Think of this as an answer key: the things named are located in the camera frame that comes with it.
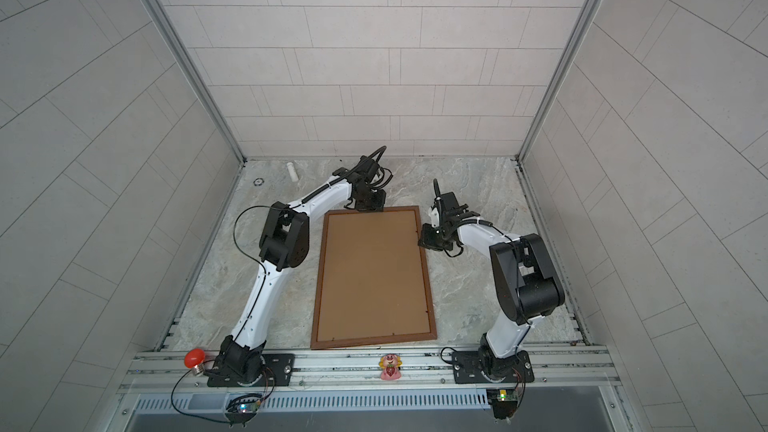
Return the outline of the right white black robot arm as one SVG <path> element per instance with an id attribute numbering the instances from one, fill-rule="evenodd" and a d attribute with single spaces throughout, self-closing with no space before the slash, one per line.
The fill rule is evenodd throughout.
<path id="1" fill-rule="evenodd" d="M 543 239 L 536 233 L 516 235 L 499 229 L 477 212 L 461 205 L 452 192 L 435 191 L 430 222 L 422 226 L 418 245 L 451 258 L 469 247 L 486 257 L 500 313 L 483 334 L 468 363 L 483 379 L 531 382 L 521 345 L 545 317 L 565 302 L 565 291 Z"/>

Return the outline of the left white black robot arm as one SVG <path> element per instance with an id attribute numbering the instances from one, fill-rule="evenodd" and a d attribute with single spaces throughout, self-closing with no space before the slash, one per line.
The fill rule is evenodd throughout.
<path id="1" fill-rule="evenodd" d="M 222 341 L 210 373 L 226 384 L 252 384 L 261 376 L 271 316 L 289 273 L 305 260 L 310 250 L 310 225 L 330 210 L 351 205 L 357 212 L 381 212 L 384 187 L 392 172 L 380 165 L 386 148 L 379 147 L 360 158 L 352 168 L 339 168 L 319 188 L 289 203 L 275 202 L 259 239 L 260 268 L 244 310 L 232 333 Z"/>

